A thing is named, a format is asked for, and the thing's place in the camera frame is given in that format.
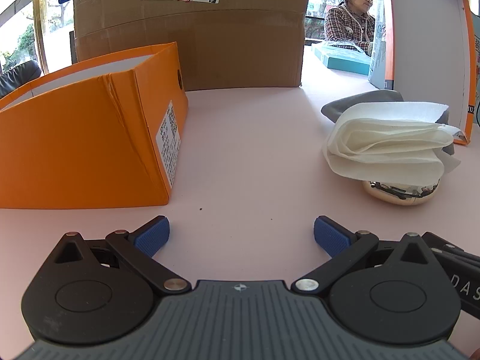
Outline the white tissue paper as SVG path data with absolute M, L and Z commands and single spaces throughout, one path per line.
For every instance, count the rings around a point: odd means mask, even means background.
M 460 161 L 444 150 L 465 139 L 439 120 L 433 102 L 363 102 L 346 109 L 323 145 L 330 169 L 346 178 L 387 185 L 435 185 Z

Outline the orange shoe box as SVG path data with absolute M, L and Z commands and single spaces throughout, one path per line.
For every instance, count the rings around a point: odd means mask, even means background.
M 1 206 L 168 203 L 188 111 L 176 43 L 41 76 L 1 100 Z

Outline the black office chair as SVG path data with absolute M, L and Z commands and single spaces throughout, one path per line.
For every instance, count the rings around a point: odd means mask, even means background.
M 21 63 L 0 76 L 0 98 L 4 98 L 19 87 L 37 79 L 42 70 L 35 60 Z

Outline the teal flat box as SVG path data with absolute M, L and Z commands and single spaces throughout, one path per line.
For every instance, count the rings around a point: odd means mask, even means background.
M 322 64 L 330 70 L 351 72 L 367 76 L 371 57 L 355 45 L 320 42 L 315 44 L 313 52 Z

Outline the orange box lid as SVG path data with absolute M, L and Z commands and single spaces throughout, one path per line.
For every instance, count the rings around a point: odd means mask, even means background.
M 470 143 L 477 57 L 468 0 L 385 0 L 385 82 L 406 101 L 449 108 L 449 123 Z

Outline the seated person in plaid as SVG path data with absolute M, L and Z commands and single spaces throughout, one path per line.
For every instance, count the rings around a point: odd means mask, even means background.
M 374 0 L 343 0 L 328 10 L 325 39 L 340 47 L 372 54 L 376 21 L 369 14 Z

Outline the large brown cardboard box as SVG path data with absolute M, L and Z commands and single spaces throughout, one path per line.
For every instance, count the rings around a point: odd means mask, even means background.
M 174 42 L 187 90 L 296 87 L 308 0 L 72 0 L 76 55 Z

